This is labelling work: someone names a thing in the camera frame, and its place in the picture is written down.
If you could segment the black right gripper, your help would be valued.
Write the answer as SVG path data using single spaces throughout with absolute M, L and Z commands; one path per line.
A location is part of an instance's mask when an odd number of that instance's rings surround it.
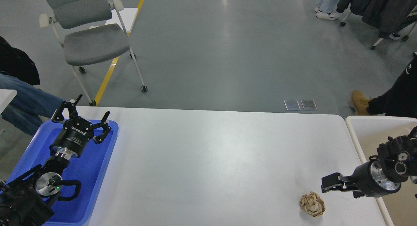
M 379 160 L 371 160 L 359 165 L 353 174 L 344 177 L 340 173 L 333 173 L 321 178 L 322 193 L 329 191 L 352 191 L 353 198 L 374 197 L 394 194 L 401 189 L 400 183 L 389 180 L 383 173 Z

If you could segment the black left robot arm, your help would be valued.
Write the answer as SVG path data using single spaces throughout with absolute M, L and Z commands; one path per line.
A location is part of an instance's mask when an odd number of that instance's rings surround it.
M 57 201 L 78 198 L 82 182 L 64 179 L 64 170 L 71 158 L 80 158 L 89 141 L 101 144 L 112 130 L 107 111 L 98 123 L 79 116 L 77 104 L 82 94 L 73 101 L 63 101 L 54 112 L 51 122 L 62 124 L 61 131 L 49 146 L 50 157 L 37 164 L 1 188 L 2 226 L 40 226 L 55 213 Z

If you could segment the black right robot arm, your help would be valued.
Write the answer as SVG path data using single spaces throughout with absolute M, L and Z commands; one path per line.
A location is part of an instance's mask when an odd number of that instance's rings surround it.
M 350 176 L 336 172 L 322 177 L 321 191 L 352 192 L 354 198 L 363 196 L 380 198 L 397 193 L 403 182 L 416 183 L 417 140 L 416 128 L 409 134 L 387 137 L 377 148 L 377 155 L 357 166 Z

